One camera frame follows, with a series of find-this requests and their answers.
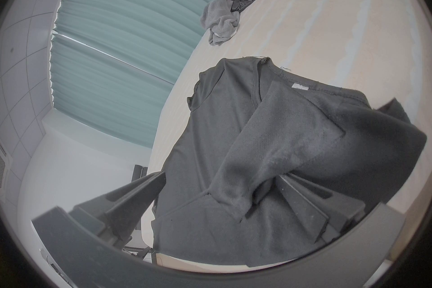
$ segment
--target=gray cloth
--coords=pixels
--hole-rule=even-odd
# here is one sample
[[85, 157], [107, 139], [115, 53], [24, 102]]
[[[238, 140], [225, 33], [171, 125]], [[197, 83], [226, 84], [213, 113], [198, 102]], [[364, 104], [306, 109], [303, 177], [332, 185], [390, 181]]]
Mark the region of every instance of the gray cloth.
[[240, 12], [231, 12], [232, 1], [213, 0], [204, 8], [200, 23], [204, 29], [210, 29], [209, 43], [212, 46], [228, 41], [237, 30]]
[[396, 100], [373, 110], [361, 92], [269, 58], [223, 58], [200, 73], [187, 103], [152, 228], [157, 251], [195, 262], [259, 266], [324, 246], [309, 240], [274, 177], [291, 172], [362, 200], [367, 213], [402, 187], [426, 141]]

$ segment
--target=green curtain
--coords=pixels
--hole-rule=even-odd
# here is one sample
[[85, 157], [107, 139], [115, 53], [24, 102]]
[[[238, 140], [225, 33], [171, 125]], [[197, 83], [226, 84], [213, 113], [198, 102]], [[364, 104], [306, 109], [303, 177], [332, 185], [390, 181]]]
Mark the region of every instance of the green curtain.
[[152, 147], [166, 98], [204, 34], [209, 1], [62, 0], [51, 49], [54, 107]]

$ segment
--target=wall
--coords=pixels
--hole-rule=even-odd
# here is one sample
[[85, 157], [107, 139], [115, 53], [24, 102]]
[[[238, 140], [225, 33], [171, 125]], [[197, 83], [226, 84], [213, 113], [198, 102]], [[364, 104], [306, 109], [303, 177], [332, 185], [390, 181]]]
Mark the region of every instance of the wall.
[[148, 165], [151, 149], [111, 137], [52, 109], [42, 120], [40, 142], [21, 184], [18, 237], [36, 264], [59, 287], [68, 287], [39, 252], [31, 220], [60, 206], [74, 205], [130, 183], [135, 164]]
[[14, 0], [0, 27], [0, 140], [13, 157], [0, 205], [15, 232], [21, 182], [51, 109], [47, 50], [58, 3]]

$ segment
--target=white clothing tag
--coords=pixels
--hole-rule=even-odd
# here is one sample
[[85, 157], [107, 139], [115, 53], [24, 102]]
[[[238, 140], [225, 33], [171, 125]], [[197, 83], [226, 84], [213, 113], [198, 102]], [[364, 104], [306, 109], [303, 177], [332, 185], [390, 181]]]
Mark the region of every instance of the white clothing tag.
[[292, 85], [292, 88], [294, 89], [301, 89], [301, 90], [309, 90], [309, 86], [302, 86], [300, 84], [294, 83]]

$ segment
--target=bed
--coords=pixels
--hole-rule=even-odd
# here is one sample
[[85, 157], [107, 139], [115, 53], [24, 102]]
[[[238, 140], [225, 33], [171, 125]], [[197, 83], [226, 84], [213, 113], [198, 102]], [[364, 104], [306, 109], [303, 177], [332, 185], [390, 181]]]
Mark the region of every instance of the bed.
[[[269, 56], [280, 68], [326, 84], [362, 91], [374, 108], [396, 97], [412, 123], [430, 137], [432, 128], [432, 31], [419, 0], [256, 0], [241, 13], [238, 31], [221, 46], [206, 32], [174, 85], [159, 119], [148, 172], [161, 170], [189, 118], [186, 97], [198, 74], [225, 57]], [[432, 169], [426, 143], [417, 165], [389, 206], [406, 213]], [[153, 244], [150, 209], [141, 219], [142, 237]], [[229, 272], [218, 267], [163, 260], [164, 266]]]

